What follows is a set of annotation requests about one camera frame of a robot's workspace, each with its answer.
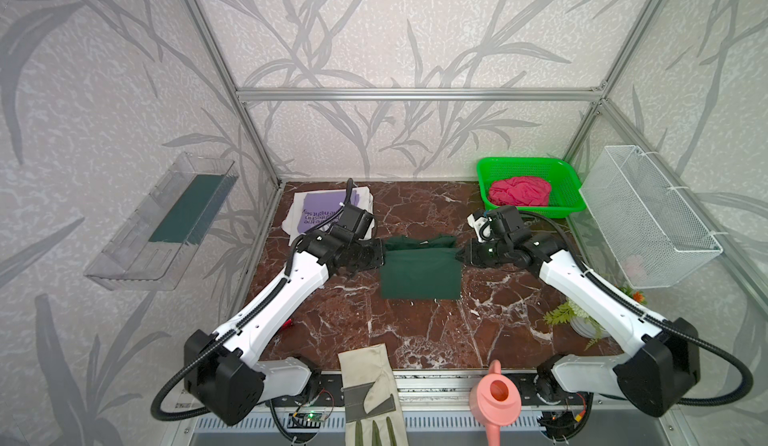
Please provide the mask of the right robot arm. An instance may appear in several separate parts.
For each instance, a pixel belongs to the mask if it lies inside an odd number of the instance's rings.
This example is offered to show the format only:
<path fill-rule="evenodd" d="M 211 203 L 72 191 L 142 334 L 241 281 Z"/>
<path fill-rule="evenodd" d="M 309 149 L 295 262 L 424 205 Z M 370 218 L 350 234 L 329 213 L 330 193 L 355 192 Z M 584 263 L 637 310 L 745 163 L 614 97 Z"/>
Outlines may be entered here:
<path fill-rule="evenodd" d="M 514 206 L 470 214 L 467 223 L 475 237 L 458 253 L 458 260 L 475 268 L 513 265 L 529 272 L 572 300 L 621 348 L 614 356 L 553 356 L 537 369 L 542 398 L 550 400 L 559 392 L 592 393 L 621 398 L 649 416 L 661 417 L 674 405 L 725 406 L 751 392 L 754 377 L 741 360 L 702 340 L 686 320 L 670 321 L 604 280 L 573 254 L 559 226 L 550 233 L 532 232 L 525 223 L 529 215 Z M 739 373 L 740 382 L 732 391 L 688 397 L 701 379 L 702 351 Z"/>

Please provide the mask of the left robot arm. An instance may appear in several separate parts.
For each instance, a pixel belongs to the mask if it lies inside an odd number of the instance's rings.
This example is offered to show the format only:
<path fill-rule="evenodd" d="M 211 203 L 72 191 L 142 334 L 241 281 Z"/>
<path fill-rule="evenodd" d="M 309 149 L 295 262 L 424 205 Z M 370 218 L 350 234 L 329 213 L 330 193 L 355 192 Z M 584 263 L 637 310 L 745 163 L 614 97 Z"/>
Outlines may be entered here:
<path fill-rule="evenodd" d="M 184 345 L 184 365 L 154 397 L 151 416 L 175 422 L 207 413 L 226 425 L 262 403 L 306 394 L 316 366 L 298 357 L 264 361 L 268 343 L 293 313 L 338 271 L 380 268 L 383 243 L 367 236 L 372 213 L 352 204 L 347 181 L 339 209 L 291 243 L 281 272 L 242 310 L 211 333 L 195 331 Z"/>

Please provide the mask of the dark green t-shirt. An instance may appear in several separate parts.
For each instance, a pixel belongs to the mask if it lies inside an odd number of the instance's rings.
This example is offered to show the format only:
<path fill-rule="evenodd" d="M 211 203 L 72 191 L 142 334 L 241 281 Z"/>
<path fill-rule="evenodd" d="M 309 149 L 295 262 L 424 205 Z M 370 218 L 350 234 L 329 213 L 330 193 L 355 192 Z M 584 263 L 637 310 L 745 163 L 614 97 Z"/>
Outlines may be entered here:
<path fill-rule="evenodd" d="M 379 269 L 381 296 L 387 300 L 453 300 L 461 297 L 462 264 L 454 236 L 428 240 L 406 236 L 384 242 Z"/>

